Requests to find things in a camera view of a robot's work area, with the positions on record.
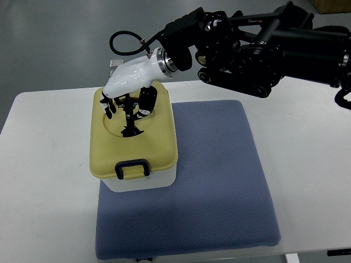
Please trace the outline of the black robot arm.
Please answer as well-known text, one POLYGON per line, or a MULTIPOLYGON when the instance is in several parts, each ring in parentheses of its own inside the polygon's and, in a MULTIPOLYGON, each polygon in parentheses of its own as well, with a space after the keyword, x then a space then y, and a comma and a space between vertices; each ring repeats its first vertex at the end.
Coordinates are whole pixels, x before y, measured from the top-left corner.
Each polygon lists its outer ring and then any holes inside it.
POLYGON ((338 89, 335 102, 350 108, 350 31, 313 27, 313 14, 288 2, 272 13, 245 16, 237 11, 198 8, 155 34, 178 70, 191 68, 190 47, 202 65, 205 83, 267 97, 285 76, 338 89))

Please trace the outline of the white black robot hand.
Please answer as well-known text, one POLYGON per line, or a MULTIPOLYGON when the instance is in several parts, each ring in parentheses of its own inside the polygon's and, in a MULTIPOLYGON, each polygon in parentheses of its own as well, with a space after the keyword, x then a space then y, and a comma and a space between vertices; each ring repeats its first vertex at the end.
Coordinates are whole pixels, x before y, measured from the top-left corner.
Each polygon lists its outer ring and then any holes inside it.
POLYGON ((100 104, 108 119, 116 113, 114 99, 149 88, 154 81, 165 81, 175 75, 173 60, 162 47, 156 48, 150 57, 142 56, 117 66, 101 92, 100 104))

